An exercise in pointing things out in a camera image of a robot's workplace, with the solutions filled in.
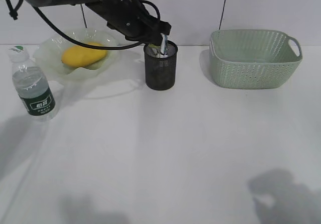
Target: white tabletop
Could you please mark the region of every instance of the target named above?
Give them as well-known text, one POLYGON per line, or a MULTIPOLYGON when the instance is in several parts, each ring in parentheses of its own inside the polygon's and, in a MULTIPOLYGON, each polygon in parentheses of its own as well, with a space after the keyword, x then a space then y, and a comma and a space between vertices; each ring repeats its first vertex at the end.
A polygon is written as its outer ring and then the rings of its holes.
POLYGON ((44 124, 17 97, 6 48, 1 223, 320 223, 321 47, 272 90, 220 88, 208 48, 180 47, 175 86, 153 91, 142 48, 123 51, 96 79, 50 82, 60 110, 44 124))

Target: white bottle cap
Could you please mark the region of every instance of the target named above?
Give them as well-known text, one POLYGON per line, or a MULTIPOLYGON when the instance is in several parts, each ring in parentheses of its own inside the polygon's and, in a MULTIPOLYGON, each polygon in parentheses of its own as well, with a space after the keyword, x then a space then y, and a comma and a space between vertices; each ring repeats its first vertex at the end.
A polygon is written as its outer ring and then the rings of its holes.
POLYGON ((13 63, 25 62, 30 56, 26 48, 22 46, 15 46, 7 50, 10 60, 13 63))

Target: water bottle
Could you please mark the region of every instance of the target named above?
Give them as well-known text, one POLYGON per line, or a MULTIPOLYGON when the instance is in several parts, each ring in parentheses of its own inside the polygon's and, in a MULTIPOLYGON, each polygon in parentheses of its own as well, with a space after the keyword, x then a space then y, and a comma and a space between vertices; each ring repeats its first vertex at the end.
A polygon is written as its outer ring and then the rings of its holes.
POLYGON ((28 113, 39 121, 52 119, 56 114, 56 102, 46 76, 28 51, 22 46, 8 50, 12 62, 12 80, 28 113))

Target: mango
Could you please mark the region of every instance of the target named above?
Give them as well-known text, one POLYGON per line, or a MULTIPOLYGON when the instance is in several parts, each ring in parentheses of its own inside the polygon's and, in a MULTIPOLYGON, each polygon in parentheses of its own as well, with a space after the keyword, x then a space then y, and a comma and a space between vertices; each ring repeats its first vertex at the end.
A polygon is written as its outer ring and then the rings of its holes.
MULTIPOLYGON (((89 45, 103 46, 97 42, 88 42, 89 45)), ((95 50, 81 46, 74 46, 68 48, 62 55, 61 61, 73 68, 87 67, 100 59, 107 56, 105 50, 95 50)))

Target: pen holder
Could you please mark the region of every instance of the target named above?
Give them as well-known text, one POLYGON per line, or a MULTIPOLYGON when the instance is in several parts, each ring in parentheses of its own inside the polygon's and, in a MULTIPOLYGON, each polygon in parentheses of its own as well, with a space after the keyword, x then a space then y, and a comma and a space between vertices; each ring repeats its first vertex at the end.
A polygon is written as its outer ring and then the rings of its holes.
POLYGON ((145 45, 145 76, 149 88, 163 91, 174 86, 177 52, 177 45, 171 41, 168 41, 166 57, 159 57, 152 47, 145 45))

